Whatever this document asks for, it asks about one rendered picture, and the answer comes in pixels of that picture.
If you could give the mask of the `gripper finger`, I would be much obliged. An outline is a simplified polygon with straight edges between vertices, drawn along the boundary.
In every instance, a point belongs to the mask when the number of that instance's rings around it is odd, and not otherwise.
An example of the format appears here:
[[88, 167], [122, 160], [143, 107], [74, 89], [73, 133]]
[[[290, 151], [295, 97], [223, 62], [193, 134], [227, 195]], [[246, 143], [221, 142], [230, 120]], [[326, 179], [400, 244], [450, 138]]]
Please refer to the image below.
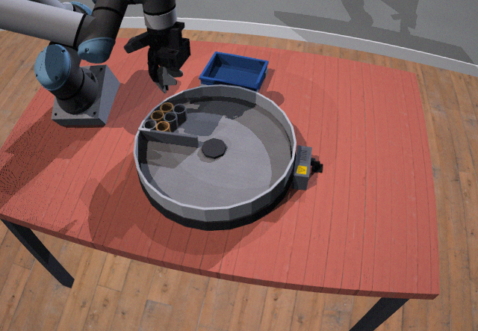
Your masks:
[[163, 93], [167, 93], [165, 85], [177, 84], [177, 80], [168, 73], [166, 67], [153, 64], [152, 57], [148, 61], [148, 69], [151, 79], [157, 84]]
[[[173, 78], [177, 78], [177, 77], [182, 77], [183, 76], [183, 72], [181, 70], [179, 70], [178, 72], [173, 72], [173, 71], [170, 71], [170, 69], [168, 69], [168, 73], [173, 77]], [[165, 85], [166, 86], [166, 85]], [[169, 85], [166, 86], [166, 89], [169, 90]]]

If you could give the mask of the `bronze metal sleeve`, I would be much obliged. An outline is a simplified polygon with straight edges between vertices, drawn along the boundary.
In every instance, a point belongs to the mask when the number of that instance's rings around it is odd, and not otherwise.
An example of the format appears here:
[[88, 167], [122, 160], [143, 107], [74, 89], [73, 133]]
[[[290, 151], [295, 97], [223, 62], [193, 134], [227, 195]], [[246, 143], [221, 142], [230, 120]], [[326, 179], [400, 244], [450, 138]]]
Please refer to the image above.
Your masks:
[[161, 121], [156, 125], [156, 130], [164, 131], [164, 132], [171, 132], [170, 131], [170, 124], [167, 121]]
[[[158, 120], [155, 120], [155, 119], [158, 119]], [[160, 121], [164, 121], [164, 112], [163, 111], [154, 111], [151, 114], [151, 120], [155, 120], [157, 123], [159, 123]]]
[[169, 103], [169, 102], [166, 102], [166, 103], [164, 103], [160, 106], [160, 110], [163, 111], [164, 114], [166, 114], [168, 112], [172, 112], [173, 111], [173, 104]]

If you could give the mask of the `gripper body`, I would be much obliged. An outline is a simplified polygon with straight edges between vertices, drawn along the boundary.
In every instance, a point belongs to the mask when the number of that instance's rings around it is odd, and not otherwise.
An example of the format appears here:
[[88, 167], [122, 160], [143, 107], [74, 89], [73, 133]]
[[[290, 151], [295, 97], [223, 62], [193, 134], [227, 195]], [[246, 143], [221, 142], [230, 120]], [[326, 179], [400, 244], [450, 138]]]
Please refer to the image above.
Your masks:
[[149, 45], [148, 61], [152, 57], [153, 64], [164, 66], [170, 69], [170, 71], [178, 72], [185, 61], [190, 57], [190, 39], [182, 37], [181, 31], [183, 29], [184, 22], [177, 21], [172, 27], [164, 30], [156, 31], [147, 28], [149, 34], [156, 35], [160, 40], [159, 42]]

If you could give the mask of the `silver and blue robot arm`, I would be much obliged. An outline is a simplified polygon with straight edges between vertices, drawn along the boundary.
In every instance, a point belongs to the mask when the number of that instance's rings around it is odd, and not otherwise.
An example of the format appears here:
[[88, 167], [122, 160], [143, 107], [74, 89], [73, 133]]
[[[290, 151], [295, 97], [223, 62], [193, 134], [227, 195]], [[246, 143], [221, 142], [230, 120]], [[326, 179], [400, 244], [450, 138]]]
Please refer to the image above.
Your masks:
[[99, 83], [80, 67], [81, 59], [93, 64], [109, 59], [129, 4], [143, 5], [145, 25], [152, 30], [177, 20], [176, 0], [92, 1], [93, 12], [76, 1], [0, 0], [0, 29], [50, 41], [38, 54], [34, 72], [68, 114], [80, 114], [95, 102]]

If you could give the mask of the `grey metal sleeve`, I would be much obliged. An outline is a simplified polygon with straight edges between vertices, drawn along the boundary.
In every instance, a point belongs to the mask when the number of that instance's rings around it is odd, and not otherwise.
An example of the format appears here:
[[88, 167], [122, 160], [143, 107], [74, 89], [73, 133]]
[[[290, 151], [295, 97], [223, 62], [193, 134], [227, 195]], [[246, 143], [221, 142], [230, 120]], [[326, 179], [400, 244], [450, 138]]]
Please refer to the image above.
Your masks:
[[179, 127], [178, 117], [175, 112], [168, 112], [164, 115], [164, 121], [170, 124], [170, 131], [175, 131]]
[[147, 120], [144, 124], [143, 124], [143, 127], [145, 129], [152, 129], [152, 130], [156, 130], [156, 121], [155, 120]]
[[175, 105], [173, 107], [173, 112], [177, 114], [179, 123], [183, 123], [187, 120], [187, 109], [185, 105], [183, 104]]

